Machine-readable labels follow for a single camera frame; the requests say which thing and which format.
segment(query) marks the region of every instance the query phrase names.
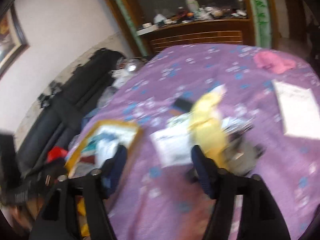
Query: orange object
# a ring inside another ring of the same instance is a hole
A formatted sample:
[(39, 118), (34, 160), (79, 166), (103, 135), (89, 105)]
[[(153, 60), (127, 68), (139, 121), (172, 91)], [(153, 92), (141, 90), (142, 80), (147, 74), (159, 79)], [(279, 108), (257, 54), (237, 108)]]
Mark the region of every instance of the orange object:
[(52, 162), (58, 158), (65, 158), (67, 154), (68, 154), (68, 151), (66, 151), (65, 149), (59, 146), (55, 146), (51, 149), (50, 152), (48, 152), (47, 163)]

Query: white paper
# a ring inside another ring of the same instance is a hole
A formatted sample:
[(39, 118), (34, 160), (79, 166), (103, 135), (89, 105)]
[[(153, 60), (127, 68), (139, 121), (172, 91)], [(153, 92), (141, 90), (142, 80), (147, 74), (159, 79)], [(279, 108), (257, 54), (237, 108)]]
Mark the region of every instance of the white paper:
[(319, 106), (311, 89), (273, 80), (284, 134), (294, 137), (320, 139)]
[(187, 165), (191, 160), (190, 134), (179, 126), (159, 130), (150, 135), (162, 167)]

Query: doorway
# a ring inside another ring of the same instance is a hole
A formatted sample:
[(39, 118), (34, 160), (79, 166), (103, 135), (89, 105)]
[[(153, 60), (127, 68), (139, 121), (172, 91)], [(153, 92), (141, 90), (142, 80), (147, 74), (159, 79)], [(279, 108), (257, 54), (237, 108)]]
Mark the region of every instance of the doorway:
[(289, 36), (295, 41), (307, 40), (307, 22), (302, 0), (285, 0), (289, 19)]

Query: picture frame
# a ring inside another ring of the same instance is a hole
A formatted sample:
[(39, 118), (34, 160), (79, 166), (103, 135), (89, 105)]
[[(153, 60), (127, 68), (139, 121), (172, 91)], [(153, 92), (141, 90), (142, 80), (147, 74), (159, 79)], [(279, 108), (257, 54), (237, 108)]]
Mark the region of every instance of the picture frame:
[(0, 79), (27, 47), (27, 41), (12, 5), (0, 19)]

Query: white wall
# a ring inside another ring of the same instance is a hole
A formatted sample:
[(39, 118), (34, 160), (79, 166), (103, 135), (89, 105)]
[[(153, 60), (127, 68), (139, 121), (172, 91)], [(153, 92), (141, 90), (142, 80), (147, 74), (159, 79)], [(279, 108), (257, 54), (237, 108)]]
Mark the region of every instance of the white wall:
[[(275, 0), (276, 11), (278, 16), (278, 25), (279, 32), (283, 38), (289, 38), (289, 18), (288, 18), (288, 10), (285, 4), (285, 0)], [(308, 5), (303, 2), (303, 6), (305, 9), (307, 25), (310, 23), (310, 16), (313, 15)]]
[(30, 47), (0, 80), (0, 129), (10, 131), (67, 65), (119, 32), (104, 0), (16, 0), (15, 7)]

